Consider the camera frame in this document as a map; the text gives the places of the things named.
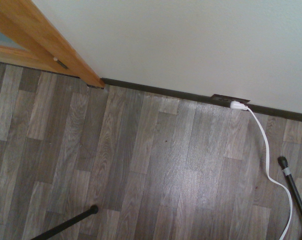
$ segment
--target gray wood-grain flooring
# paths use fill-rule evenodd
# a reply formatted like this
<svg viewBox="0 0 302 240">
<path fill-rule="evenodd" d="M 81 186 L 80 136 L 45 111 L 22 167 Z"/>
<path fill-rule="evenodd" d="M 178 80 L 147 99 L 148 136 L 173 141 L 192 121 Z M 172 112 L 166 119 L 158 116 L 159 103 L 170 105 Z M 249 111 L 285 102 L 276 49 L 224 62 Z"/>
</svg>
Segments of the gray wood-grain flooring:
<svg viewBox="0 0 302 240">
<path fill-rule="evenodd" d="M 270 176 L 302 198 L 302 122 L 257 114 Z M 0 240 L 277 240 L 286 193 L 268 181 L 249 112 L 0 63 Z M 294 205 L 286 240 L 302 240 Z"/>
</svg>

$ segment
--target wall outlet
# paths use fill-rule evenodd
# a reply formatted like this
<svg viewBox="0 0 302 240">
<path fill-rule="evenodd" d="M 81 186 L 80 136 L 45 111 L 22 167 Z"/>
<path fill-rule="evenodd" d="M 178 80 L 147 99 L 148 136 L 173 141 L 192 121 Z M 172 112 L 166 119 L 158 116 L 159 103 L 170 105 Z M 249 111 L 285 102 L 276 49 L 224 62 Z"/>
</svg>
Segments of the wall outlet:
<svg viewBox="0 0 302 240">
<path fill-rule="evenodd" d="M 246 103 L 250 102 L 250 100 L 247 100 L 247 99 L 237 98 L 237 97 L 233 97 L 233 96 L 224 96 L 224 95 L 219 95 L 219 94 L 213 94 L 211 96 L 211 99 L 222 101 L 225 103 L 231 103 L 232 101 L 237 101 L 239 103 L 246 104 Z"/>
</svg>

